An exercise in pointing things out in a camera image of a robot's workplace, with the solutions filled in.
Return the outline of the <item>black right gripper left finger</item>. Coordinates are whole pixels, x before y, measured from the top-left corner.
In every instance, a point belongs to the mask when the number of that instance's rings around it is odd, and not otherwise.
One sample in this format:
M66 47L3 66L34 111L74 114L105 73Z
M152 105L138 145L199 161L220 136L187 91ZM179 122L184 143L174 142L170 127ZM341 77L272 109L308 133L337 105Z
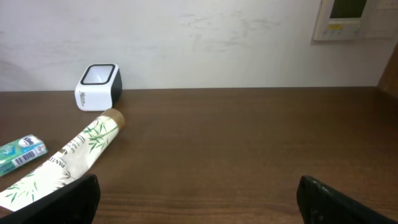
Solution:
M94 174L85 175L40 200L1 218L3 224L91 224L101 191Z

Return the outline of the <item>green tissue pack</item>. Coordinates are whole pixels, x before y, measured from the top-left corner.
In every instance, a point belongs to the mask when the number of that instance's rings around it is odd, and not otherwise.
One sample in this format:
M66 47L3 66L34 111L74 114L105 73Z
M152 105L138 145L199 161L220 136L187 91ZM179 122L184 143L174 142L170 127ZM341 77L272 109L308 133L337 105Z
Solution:
M44 142L32 134L1 146L1 177L46 153Z

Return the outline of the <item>white bamboo print tube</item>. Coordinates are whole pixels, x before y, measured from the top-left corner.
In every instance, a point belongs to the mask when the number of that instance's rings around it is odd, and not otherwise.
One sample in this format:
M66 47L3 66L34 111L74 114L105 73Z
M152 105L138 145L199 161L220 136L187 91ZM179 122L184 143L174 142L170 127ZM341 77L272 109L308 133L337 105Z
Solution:
M125 118L108 109L42 165L1 192L1 206L16 212L78 180L96 162Z

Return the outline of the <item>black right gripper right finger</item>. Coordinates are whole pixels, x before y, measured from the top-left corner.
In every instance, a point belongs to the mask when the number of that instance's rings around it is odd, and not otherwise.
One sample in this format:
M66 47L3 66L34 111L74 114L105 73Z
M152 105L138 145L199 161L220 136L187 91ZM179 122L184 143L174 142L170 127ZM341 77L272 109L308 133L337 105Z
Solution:
M304 224L397 224L309 175L300 179L297 204Z

